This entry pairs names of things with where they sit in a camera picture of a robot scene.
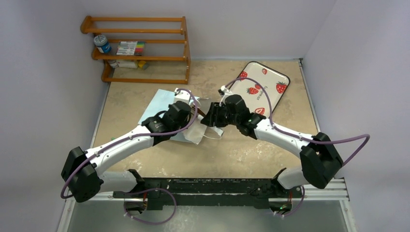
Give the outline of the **white blue paper bag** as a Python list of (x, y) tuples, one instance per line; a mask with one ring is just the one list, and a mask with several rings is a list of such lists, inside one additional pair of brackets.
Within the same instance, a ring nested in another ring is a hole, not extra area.
[(204, 119), (199, 114), (201, 98), (190, 99), (191, 95), (182, 90), (174, 93), (159, 89), (153, 100), (144, 111), (138, 124), (147, 126), (151, 133), (166, 133), (176, 131), (175, 135), (165, 138), (198, 145), (208, 128), (201, 123)]

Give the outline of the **strawberry pattern tray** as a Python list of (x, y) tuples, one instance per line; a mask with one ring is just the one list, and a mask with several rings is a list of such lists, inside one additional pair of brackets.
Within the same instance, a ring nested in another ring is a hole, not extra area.
[(290, 79), (259, 62), (249, 62), (229, 87), (241, 95), (251, 112), (269, 117), (285, 93)]

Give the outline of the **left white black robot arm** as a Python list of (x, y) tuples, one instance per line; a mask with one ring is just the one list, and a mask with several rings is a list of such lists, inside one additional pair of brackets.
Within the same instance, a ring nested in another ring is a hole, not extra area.
[(136, 171), (110, 172), (108, 169), (128, 156), (169, 140), (187, 129), (198, 112), (182, 101), (168, 110), (148, 117), (130, 132), (101, 146), (83, 150), (73, 148), (65, 161), (61, 177), (65, 181), (61, 198), (85, 202), (101, 192), (120, 191), (137, 198), (144, 193), (143, 179)]

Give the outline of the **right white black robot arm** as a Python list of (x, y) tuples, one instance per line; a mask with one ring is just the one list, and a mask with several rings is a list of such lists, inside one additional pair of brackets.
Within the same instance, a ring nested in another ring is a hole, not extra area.
[(324, 189), (343, 165), (326, 134), (308, 135), (309, 140), (305, 141), (303, 133), (279, 125), (274, 127), (265, 116), (251, 112), (240, 95), (231, 95), (223, 103), (212, 102), (201, 124), (217, 128), (236, 126), (244, 136), (270, 142), (299, 158), (298, 167), (285, 168), (274, 177), (271, 190), (279, 197), (301, 185)]

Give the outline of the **metal tongs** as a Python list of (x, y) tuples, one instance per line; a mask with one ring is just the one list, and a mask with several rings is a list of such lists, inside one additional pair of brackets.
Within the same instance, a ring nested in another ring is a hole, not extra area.
[(202, 117), (206, 116), (206, 114), (201, 109), (199, 109), (199, 108), (196, 108), (196, 109), (197, 109), (198, 115), (201, 115)]

